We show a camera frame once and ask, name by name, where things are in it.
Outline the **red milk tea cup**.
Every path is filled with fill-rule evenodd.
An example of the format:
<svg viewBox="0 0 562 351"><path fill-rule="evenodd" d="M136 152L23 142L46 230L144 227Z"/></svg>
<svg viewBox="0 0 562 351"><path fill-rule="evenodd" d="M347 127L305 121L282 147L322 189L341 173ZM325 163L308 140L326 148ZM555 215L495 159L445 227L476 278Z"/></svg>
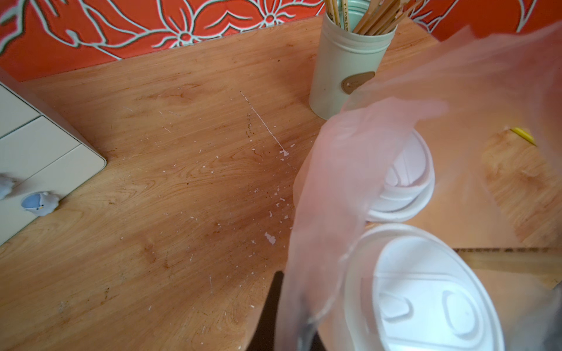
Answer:
<svg viewBox="0 0 562 351"><path fill-rule="evenodd" d="M430 202L435 185L430 149L414 130L389 168L383 191L370 206L367 221L387 223L413 219Z"/></svg>
<svg viewBox="0 0 562 351"><path fill-rule="evenodd" d="M342 287L352 350L504 350L477 275L434 235L380 225L358 241Z"/></svg>

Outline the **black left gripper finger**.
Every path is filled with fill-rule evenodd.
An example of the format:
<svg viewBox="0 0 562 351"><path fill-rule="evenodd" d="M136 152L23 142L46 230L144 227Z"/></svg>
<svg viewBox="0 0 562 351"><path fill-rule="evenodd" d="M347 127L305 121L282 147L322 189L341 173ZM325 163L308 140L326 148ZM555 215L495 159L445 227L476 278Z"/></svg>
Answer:
<svg viewBox="0 0 562 351"><path fill-rule="evenodd" d="M275 275L273 276L265 304L263 305L256 330L254 331L254 334L250 339L249 345L246 346L246 350L274 349L275 324L277 320L277 311L279 307L279 299L281 296L283 280L284 273L282 271L276 271ZM309 323L309 317L310 313L308 309L306 309L304 311L304 317L302 319L307 323L307 327L300 332L299 340L302 339L304 332L307 332L310 335L309 350L325 351L325 346L318 334L318 325Z"/></svg>

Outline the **clear plastic carrier bag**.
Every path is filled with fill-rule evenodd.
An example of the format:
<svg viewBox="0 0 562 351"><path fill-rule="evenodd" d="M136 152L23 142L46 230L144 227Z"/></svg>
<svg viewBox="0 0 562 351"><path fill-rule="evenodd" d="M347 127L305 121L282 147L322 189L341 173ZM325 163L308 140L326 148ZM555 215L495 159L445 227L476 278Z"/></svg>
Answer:
<svg viewBox="0 0 562 351"><path fill-rule="evenodd" d="M520 266L484 181L497 132L528 126L561 169L561 24L463 29L355 90L294 187L274 348L560 350L561 289Z"/></svg>

